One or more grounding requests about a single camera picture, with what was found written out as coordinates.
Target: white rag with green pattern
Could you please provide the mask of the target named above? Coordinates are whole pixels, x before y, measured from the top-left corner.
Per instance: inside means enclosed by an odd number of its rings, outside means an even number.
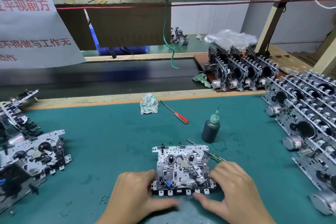
[[[206,86],[207,88],[212,88],[212,84],[208,82],[207,76],[205,73],[202,73],[202,72],[197,73],[192,80],[195,82],[203,83],[204,86]]]
[[[156,100],[156,97],[152,93],[147,93],[147,95],[142,98],[142,102],[140,102],[140,111],[141,115],[144,113],[158,113],[159,103]]]

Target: left hand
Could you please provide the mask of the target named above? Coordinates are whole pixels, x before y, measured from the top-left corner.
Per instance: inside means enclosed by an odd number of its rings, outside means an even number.
[[[152,198],[154,180],[154,170],[119,175],[107,208],[96,224],[136,224],[152,212],[179,206],[173,198]]]

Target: paper sign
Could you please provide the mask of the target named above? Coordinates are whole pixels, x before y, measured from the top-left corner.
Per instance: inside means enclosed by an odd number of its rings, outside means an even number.
[[[0,0],[0,68],[85,62],[52,0]]]

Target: conveyor belt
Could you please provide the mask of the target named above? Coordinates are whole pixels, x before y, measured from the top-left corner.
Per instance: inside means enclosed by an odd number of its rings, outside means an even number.
[[[85,63],[47,69],[2,69],[0,101],[22,90],[39,89],[37,98],[67,98],[172,90],[205,89],[192,78],[200,70],[194,59]]]

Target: screwdriver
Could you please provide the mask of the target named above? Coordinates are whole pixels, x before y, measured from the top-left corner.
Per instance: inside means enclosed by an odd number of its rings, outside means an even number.
[[[193,145],[197,145],[197,144],[195,144],[195,143],[193,143],[192,141],[190,141],[190,140],[188,140],[187,139],[187,141],[189,142],[189,143],[192,143]],[[210,152],[208,152],[208,151],[205,151],[206,153],[208,153],[214,160],[216,160],[218,163],[220,163],[220,162],[222,162],[222,161],[226,161],[225,159],[223,159],[223,158],[221,158],[220,156],[217,156],[216,154],[212,154],[212,153],[210,153]]]
[[[175,115],[176,117],[178,117],[179,120],[181,120],[184,124],[188,124],[188,123],[189,123],[189,121],[188,121],[186,118],[184,118],[182,115],[180,115],[180,114],[177,113],[177,112],[174,112],[168,105],[166,105],[165,103],[163,103],[161,100],[160,100],[160,102],[161,102],[162,104],[164,104],[166,107],[168,107],[169,110],[171,110],[171,111],[174,113],[174,115]]]

